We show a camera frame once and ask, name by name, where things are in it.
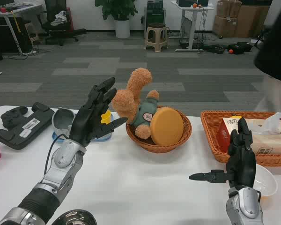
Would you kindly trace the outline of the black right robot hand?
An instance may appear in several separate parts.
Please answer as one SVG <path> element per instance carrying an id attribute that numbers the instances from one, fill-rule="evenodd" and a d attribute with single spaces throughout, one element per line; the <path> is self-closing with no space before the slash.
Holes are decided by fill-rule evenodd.
<path id="1" fill-rule="evenodd" d="M 226 171 L 211 170 L 208 173 L 195 173 L 189 176 L 189 179 L 210 183 L 228 181 L 231 188 L 236 186 L 253 187 L 256 175 L 256 157 L 251 148 L 252 132 L 243 117 L 239 119 L 237 126 L 238 129 L 232 130 L 230 135 L 228 147 L 230 158 L 226 163 Z"/>

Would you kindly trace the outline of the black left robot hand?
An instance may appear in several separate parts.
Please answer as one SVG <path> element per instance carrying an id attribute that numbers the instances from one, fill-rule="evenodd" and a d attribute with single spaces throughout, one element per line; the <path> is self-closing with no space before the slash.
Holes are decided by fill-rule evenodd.
<path id="1" fill-rule="evenodd" d="M 86 147 L 95 138 L 112 133 L 126 123 L 128 118 L 118 118 L 108 124 L 102 123 L 102 115 L 109 108 L 117 90 L 112 88 L 115 78 L 111 77 L 91 89 L 87 102 L 79 109 L 71 127 L 69 139 Z"/>

